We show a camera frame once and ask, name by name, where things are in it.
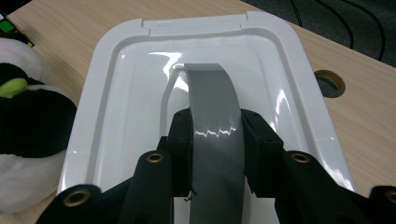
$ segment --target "white plastic tray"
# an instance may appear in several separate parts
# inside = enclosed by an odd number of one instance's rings
[[[314,155],[340,185],[353,189],[343,150],[294,31],[263,12],[166,21],[133,20],[98,43],[78,107],[59,192],[92,183],[107,190],[131,177],[137,159],[167,135],[189,106],[183,63],[219,63],[241,108],[260,113],[286,150]],[[176,222],[188,223],[176,199]],[[273,200],[246,185],[243,223],[277,223]]]

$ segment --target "table hole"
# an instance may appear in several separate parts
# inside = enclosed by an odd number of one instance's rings
[[[318,70],[315,78],[324,97],[337,98],[344,94],[346,83],[336,73],[329,70]]]

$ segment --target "white fur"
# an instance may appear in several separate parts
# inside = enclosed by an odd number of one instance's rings
[[[65,153],[41,159],[0,155],[0,214],[29,208],[55,191]]]
[[[44,58],[18,40],[0,38],[0,63],[17,65],[36,80],[45,80],[50,74],[50,68]]]
[[[38,52],[20,41],[0,38],[0,63],[14,64],[28,77],[49,81],[50,68],[47,62]],[[65,95],[59,89],[47,85],[28,87],[30,91],[38,89]],[[40,159],[0,154],[0,214],[15,213],[29,208],[55,191],[64,165],[65,153],[66,150]]]

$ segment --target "gray tape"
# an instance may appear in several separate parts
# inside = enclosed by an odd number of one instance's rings
[[[244,136],[233,83],[219,64],[184,64],[193,120],[190,224],[240,224]]]

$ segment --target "plush toy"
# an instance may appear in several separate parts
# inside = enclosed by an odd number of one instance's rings
[[[35,50],[0,38],[0,214],[56,190],[76,106],[45,85],[50,70]]]

